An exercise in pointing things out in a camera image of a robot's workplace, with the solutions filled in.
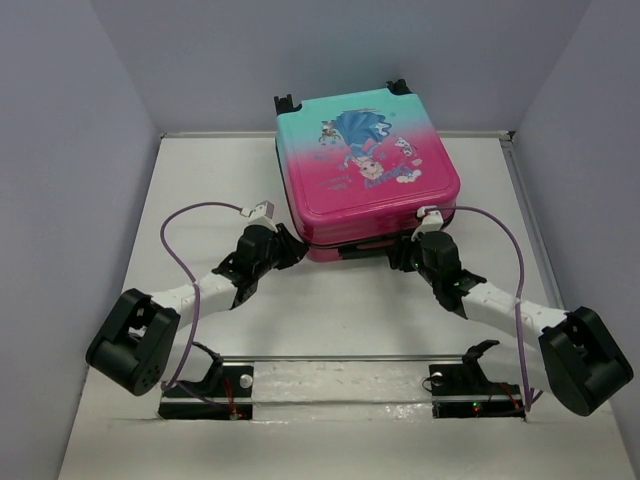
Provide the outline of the pink and teal suitcase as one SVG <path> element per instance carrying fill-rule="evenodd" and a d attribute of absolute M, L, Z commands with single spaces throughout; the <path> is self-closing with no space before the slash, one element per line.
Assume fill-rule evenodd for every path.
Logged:
<path fill-rule="evenodd" d="M 375 256 L 414 231 L 422 207 L 452 222 L 460 179 L 405 80 L 274 105 L 285 197 L 310 260 Z"/>

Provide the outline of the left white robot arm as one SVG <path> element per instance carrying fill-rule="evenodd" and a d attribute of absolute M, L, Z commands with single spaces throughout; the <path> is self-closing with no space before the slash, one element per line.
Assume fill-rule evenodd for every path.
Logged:
<path fill-rule="evenodd" d="M 308 246 L 283 224 L 250 225 L 236 249 L 201 279 L 154 294 L 124 291 L 91 341 L 85 361 L 135 396 L 160 382 L 168 384 L 166 369 L 179 330 L 196 329 L 200 319 L 240 307 L 267 273 L 298 264 L 307 252 Z"/>

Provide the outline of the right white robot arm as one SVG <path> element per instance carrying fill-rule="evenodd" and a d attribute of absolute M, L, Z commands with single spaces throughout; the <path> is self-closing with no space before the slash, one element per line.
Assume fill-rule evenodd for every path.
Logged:
<path fill-rule="evenodd" d="M 388 257 L 391 269 L 418 273 L 444 310 L 537 349 L 548 388 L 576 415 L 591 415 L 634 378 L 631 364 L 595 311 L 565 311 L 516 299 L 464 269 L 457 245 L 444 231 L 400 239 Z"/>

